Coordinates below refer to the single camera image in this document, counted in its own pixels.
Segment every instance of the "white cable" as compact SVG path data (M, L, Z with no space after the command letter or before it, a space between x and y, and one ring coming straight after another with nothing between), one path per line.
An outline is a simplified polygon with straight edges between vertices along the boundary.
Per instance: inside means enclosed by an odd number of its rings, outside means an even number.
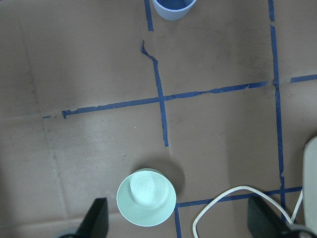
M278 210L281 211L281 213L284 215L284 217L286 218L287 222L292 224L292 220L290 219L290 217L288 216L288 214L285 212L285 210L277 203L275 202L272 198L268 197L267 195L265 195L264 193L256 190L255 188L249 187L249 186L237 186L237 187L233 187L229 190L227 190L226 192L220 194L218 197L216 197L213 201L211 201L199 214L198 216L195 218L194 222L193 222L193 234L194 234L194 238L198 238L198 234L197 234L197 230L196 230L196 226L197 226L197 222L199 221L199 219L201 219L201 217L208 211L208 209L210 209L212 206L214 206L219 200L221 200L223 197L227 196L228 194L235 192L235 191L239 191L239 190L248 190L251 192L254 192L258 195L260 195L261 197L265 198L267 201L269 201L270 203L272 203Z
M292 215L292 217L291 217L292 222L293 222L293 221L295 220L295 218L296 218L296 215L297 215L299 206L300 206L301 203L302 203L302 200L303 200L303 190L302 190L301 193L299 194L299 197L298 197L296 206L295 206L295 208L294 208L294 212L293 212L293 215Z

